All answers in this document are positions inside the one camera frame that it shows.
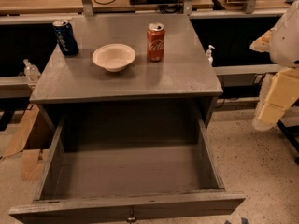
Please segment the white gripper with foam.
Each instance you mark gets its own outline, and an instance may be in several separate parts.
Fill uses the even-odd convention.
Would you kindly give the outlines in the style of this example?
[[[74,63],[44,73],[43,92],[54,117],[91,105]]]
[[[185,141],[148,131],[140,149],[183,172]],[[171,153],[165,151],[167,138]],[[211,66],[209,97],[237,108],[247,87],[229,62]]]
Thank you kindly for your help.
[[[254,40],[249,48],[270,53],[273,49],[273,28]],[[299,99],[299,70],[284,68],[275,75],[266,74],[260,90],[252,125],[256,130],[273,128],[286,111]]]

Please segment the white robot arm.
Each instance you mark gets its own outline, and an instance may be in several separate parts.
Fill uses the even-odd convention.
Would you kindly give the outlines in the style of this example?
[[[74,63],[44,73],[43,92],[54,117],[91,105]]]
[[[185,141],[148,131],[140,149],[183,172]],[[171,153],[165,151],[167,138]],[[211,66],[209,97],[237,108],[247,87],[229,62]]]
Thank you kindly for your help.
[[[266,131],[299,99],[299,1],[293,2],[275,26],[249,48],[268,52],[270,60],[282,67],[274,75],[264,77],[255,109],[252,125]]]

